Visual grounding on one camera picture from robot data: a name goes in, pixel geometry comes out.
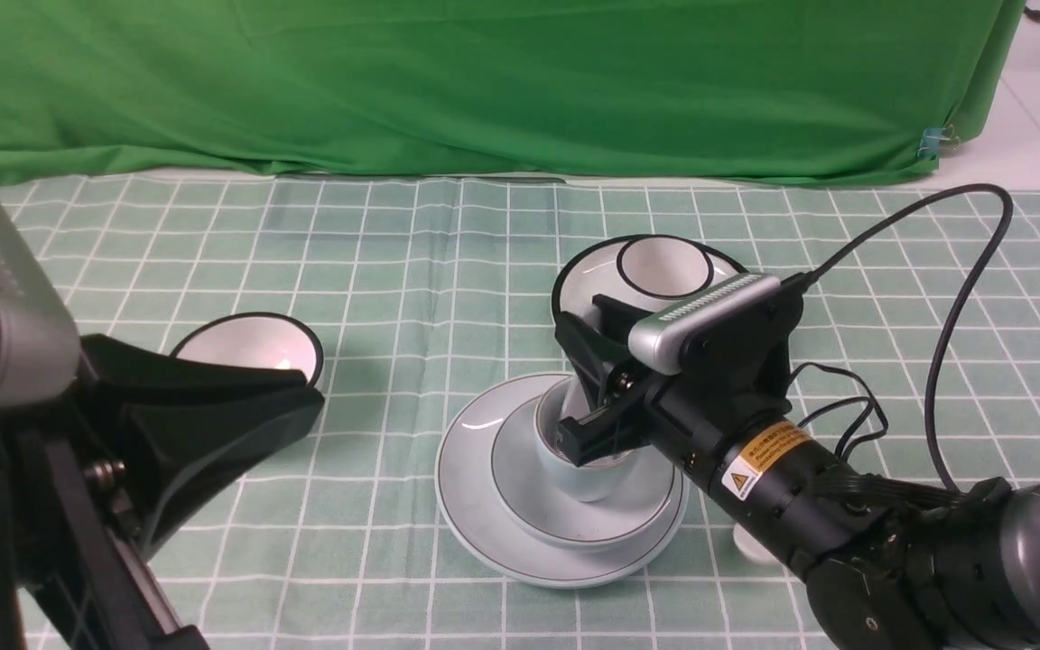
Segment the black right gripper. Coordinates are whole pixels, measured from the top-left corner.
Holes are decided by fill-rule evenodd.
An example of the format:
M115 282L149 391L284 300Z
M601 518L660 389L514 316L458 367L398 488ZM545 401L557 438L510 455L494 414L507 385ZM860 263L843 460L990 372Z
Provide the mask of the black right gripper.
M666 376L628 346L633 326L653 312L606 293L591 297L598 324L562 310L554 337L583 392L586 411L562 408L562 454L575 468L651 444L676 461L725 454L747 432L788 411L788 340L803 313L805 283L777 293L690 338L682 373ZM633 404L606 404L631 392Z

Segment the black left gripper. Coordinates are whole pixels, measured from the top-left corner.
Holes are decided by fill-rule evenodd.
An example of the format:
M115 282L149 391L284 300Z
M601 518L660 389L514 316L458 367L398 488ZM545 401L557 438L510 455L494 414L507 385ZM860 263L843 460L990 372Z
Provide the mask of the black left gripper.
M4 422L18 576L70 649L206 649L149 562L223 490L309 436L323 404L298 370L84 337L69 391Z

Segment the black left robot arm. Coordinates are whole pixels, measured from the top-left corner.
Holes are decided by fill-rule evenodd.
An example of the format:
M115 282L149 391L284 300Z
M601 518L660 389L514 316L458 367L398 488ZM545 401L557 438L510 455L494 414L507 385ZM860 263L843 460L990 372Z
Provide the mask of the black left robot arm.
M0 404L0 649L28 591L73 649L206 649L149 568L179 528L310 435L297 369L208 365L90 334L47 402Z

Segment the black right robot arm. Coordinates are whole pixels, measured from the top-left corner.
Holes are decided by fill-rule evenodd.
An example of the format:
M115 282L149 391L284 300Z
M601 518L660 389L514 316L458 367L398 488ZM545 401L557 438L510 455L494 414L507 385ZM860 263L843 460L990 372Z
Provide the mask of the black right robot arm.
M591 407L560 423L567 458L659 451L804 584L840 649L1040 649L1040 484L861 474L789 419L814 280L668 296L561 277L554 337Z

